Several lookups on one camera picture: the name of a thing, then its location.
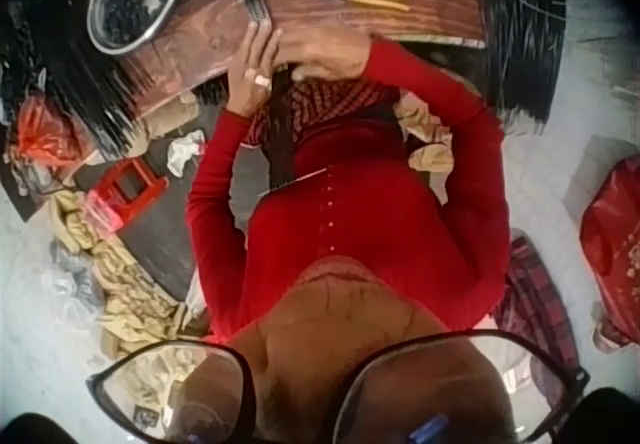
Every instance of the metal bowl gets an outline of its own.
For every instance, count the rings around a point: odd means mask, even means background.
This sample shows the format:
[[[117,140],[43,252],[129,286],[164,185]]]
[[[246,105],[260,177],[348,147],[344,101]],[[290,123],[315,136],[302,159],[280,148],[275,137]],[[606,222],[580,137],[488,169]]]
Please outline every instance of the metal bowl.
[[[177,0],[90,0],[87,31],[94,46],[121,56],[151,40]]]

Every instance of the sleeve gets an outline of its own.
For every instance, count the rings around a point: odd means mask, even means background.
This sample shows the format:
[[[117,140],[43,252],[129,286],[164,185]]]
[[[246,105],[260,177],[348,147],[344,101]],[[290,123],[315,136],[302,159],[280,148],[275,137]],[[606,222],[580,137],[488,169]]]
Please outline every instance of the sleeve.
[[[214,328],[225,332],[240,303],[246,250],[229,208],[233,162],[249,121],[222,111],[187,199],[187,225]]]
[[[413,92],[451,128],[455,164],[441,218],[475,277],[501,278],[510,231],[499,119],[463,84],[392,41],[374,40],[364,77]]]

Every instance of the hand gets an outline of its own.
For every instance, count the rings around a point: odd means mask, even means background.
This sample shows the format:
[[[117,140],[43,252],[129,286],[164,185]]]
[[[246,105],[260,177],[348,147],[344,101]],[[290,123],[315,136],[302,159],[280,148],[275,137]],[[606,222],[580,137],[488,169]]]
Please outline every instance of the hand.
[[[282,32],[271,32],[271,23],[251,22],[229,65],[227,110],[251,117],[271,95],[271,76]]]
[[[311,27],[285,33],[276,66],[299,63],[293,79],[357,79],[371,53],[371,36],[346,26]]]

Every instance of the eyeglasses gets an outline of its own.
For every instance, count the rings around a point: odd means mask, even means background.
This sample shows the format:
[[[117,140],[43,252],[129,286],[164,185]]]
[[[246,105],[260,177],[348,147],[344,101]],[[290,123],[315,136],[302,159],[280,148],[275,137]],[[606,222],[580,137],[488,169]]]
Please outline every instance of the eyeglasses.
[[[483,434],[534,442],[562,422],[588,382],[584,369],[566,369],[502,331],[413,339],[376,352],[344,378],[316,442],[473,442]],[[257,419],[263,403],[249,365],[228,347],[152,344],[87,385],[113,421],[147,442],[273,442]]]

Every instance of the red plastic stool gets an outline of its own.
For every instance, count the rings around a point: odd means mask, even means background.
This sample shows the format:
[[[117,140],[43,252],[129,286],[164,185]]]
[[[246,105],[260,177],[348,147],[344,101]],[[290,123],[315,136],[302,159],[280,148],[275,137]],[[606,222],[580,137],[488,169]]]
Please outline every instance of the red plastic stool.
[[[118,183],[127,176],[138,178],[145,186],[134,198],[129,198]],[[85,218],[101,233],[114,233],[133,221],[167,187],[169,180],[156,177],[142,159],[125,159],[109,169],[100,183],[89,192]]]

